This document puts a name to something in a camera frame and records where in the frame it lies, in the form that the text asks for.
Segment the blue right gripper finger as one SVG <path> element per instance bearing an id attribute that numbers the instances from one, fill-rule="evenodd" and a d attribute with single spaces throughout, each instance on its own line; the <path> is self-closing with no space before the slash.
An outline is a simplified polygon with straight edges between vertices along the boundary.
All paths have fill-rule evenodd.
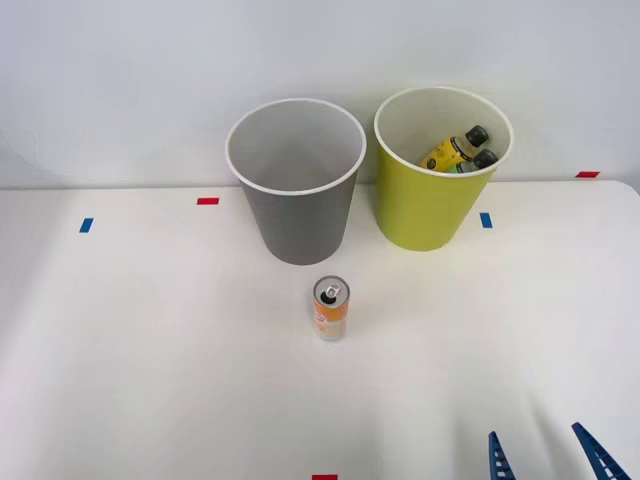
<path id="1" fill-rule="evenodd" d="M 491 480 L 514 480 L 514 472 L 495 431 L 488 436 L 488 455 Z"/>
<path id="2" fill-rule="evenodd" d="M 611 454 L 579 422 L 572 425 L 597 480 L 630 480 Z"/>

